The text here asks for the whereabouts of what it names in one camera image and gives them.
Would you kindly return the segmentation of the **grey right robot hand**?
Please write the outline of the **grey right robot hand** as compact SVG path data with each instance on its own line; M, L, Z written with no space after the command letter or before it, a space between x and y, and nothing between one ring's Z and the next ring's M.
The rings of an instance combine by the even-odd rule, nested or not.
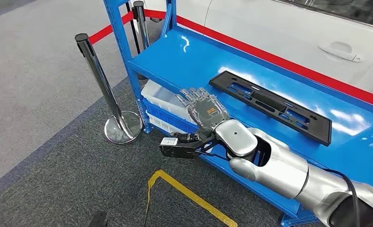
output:
M227 109L219 102L216 96L200 87L195 89L181 89L175 98L186 108L190 118L199 127L192 135L177 135L183 142L204 140L211 136L214 128L230 119Z

